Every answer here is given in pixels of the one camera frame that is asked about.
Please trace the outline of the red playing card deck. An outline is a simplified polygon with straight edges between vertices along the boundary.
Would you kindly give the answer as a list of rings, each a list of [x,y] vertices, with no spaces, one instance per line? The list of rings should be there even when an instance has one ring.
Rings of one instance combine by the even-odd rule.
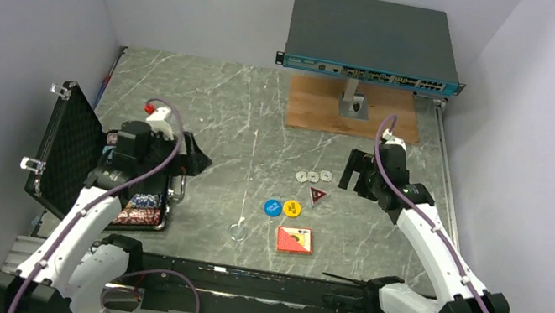
[[[277,227],[276,250],[280,253],[312,254],[313,234],[307,227]]]

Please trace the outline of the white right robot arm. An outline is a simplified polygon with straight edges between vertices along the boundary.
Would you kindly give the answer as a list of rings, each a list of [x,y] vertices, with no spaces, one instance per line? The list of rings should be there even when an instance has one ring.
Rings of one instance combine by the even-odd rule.
[[[428,299],[396,276],[358,280],[362,313],[510,313],[501,293],[491,292],[472,272],[441,223],[435,201],[423,184],[413,184],[406,147],[398,138],[381,139],[372,153],[353,149],[338,183],[374,201],[406,237],[431,280]]]

